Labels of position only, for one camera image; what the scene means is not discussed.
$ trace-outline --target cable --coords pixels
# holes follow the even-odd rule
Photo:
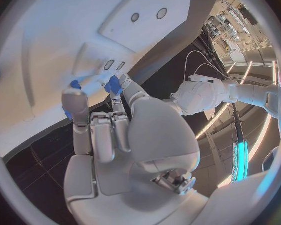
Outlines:
[[[211,67],[212,67],[213,69],[215,69],[217,72],[219,72],[220,74],[222,74],[225,78],[228,78],[228,79],[229,79],[229,77],[226,76],[226,75],[224,75],[223,73],[221,73],[221,72],[216,68],[215,65],[211,64],[211,63],[208,61],[208,59],[206,58],[206,56],[205,56],[202,52],[197,51],[197,50],[194,50],[194,51],[191,51],[190,53],[188,53],[187,56],[186,56],[186,59],[185,59],[185,66],[184,66],[184,77],[183,77],[183,82],[186,81],[186,76],[187,76],[187,65],[188,65],[189,56],[190,56],[192,53],[195,53],[195,52],[201,54],[201,55],[206,59],[206,61],[208,62],[208,64],[203,63],[202,65],[211,66]]]
[[[194,75],[197,73],[197,71],[199,70],[199,68],[201,68],[203,65],[207,65],[207,66],[212,67],[214,70],[216,70],[217,72],[219,72],[220,74],[222,74],[224,77],[226,77],[226,78],[229,79],[229,77],[226,76],[226,75],[224,75],[222,72],[220,72],[220,71],[216,68],[216,66],[214,66],[214,65],[212,65],[212,64],[207,64],[207,63],[201,64],[201,65],[197,68],[197,70],[194,72]]]

